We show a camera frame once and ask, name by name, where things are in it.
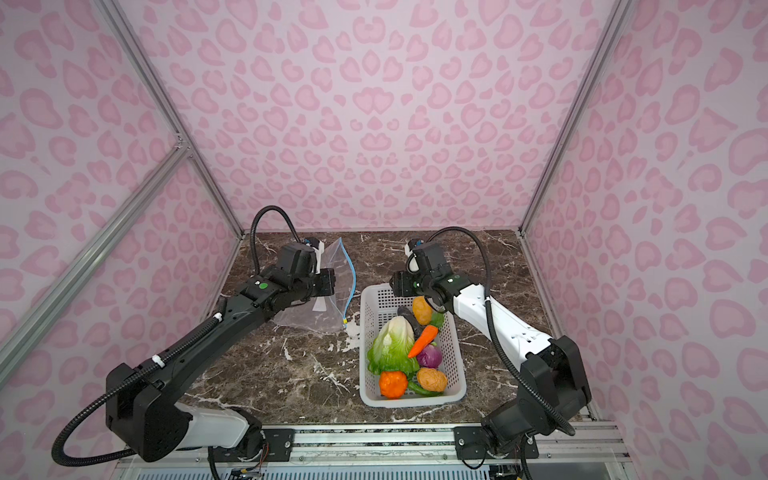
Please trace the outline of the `clear zip top bag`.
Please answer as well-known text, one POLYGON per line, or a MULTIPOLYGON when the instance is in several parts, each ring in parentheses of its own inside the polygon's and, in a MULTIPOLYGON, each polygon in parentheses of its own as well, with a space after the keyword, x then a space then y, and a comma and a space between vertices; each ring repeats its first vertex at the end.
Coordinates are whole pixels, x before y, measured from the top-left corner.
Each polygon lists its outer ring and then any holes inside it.
POLYGON ((345 328, 357 287, 357 274, 341 237, 323 245, 319 268, 333 271, 333 292, 329 296, 301 300, 297 306, 279 313, 273 319, 276 325, 318 335, 335 334, 345 328))

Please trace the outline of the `yellow toy potato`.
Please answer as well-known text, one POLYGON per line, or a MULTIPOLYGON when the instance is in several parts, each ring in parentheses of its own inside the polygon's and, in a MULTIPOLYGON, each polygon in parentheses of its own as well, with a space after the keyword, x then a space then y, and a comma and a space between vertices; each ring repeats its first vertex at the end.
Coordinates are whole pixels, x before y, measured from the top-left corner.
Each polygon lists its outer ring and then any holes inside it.
POLYGON ((412 314, 420 325, 426 326, 432 321, 433 309, 423 296, 419 296, 412 301, 412 314))

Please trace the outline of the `orange toy carrot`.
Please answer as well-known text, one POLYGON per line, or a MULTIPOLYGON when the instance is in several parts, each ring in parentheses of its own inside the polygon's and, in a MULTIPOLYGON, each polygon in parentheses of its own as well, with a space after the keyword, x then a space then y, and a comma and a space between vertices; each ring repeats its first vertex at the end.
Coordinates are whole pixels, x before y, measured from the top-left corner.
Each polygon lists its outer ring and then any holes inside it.
POLYGON ((412 348, 408 353, 408 357, 417 357, 428 345, 430 345, 435 340, 438 334, 439 329, 437 327, 434 325, 427 325, 423 329, 421 335, 413 343, 412 348))

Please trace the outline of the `green white toy cabbage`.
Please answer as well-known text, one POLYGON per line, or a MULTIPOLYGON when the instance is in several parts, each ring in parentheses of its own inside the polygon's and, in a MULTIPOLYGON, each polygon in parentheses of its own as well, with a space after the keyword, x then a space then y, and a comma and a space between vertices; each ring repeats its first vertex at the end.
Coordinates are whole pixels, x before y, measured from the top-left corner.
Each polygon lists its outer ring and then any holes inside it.
POLYGON ((390 319, 379 331, 367 351, 367 369, 374 375, 400 371, 407 377, 420 368, 410 353, 415 343, 413 328, 403 316, 390 319))

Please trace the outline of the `purple toy onion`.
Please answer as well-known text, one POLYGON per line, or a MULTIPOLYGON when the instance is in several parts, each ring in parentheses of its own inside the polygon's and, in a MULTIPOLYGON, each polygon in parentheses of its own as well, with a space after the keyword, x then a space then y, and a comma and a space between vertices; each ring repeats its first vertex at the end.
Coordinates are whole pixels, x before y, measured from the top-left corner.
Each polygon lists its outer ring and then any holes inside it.
POLYGON ((418 355, 417 361, 422 368, 438 369, 443 361, 441 350, 433 345, 427 345, 418 355))

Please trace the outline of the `orange toy tomato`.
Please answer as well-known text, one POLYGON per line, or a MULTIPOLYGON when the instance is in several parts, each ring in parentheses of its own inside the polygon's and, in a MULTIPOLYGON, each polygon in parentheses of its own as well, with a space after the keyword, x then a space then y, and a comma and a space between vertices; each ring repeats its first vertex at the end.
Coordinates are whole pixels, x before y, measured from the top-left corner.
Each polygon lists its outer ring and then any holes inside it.
POLYGON ((399 399, 408 389, 408 383, 408 377, 403 372, 384 371, 379 376, 379 391, 387 399, 399 399))

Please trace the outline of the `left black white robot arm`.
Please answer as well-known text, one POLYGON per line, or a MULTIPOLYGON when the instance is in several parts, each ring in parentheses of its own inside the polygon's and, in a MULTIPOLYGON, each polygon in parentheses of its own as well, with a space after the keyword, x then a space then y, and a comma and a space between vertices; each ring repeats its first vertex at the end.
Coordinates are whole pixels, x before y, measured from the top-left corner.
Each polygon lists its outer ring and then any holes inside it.
POLYGON ((323 268, 314 237, 290 243, 275 264, 242 284, 219 310, 171 346, 131 367, 115 367, 106 388, 107 428, 131 454, 153 462, 176 450, 218 449, 229 458, 261 453, 262 424, 246 410, 224 412, 180 404, 192 384, 233 345, 285 310, 333 294, 335 273, 323 268))

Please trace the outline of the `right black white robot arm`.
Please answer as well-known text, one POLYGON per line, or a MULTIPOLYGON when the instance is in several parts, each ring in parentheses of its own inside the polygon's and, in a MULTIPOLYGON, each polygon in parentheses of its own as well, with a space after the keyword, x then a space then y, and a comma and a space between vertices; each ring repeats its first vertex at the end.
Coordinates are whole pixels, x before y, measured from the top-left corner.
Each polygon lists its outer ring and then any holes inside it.
POLYGON ((423 296, 430 307, 470 323, 492 343, 518 383, 516 397, 481 420, 481 441, 494 456, 517 454, 535 435, 575 434, 570 420, 592 400, 578 345, 554 338, 524 322, 495 300, 490 259, 480 250, 485 279, 475 282, 455 271, 442 246, 412 240, 406 266, 393 274, 397 296, 423 296))

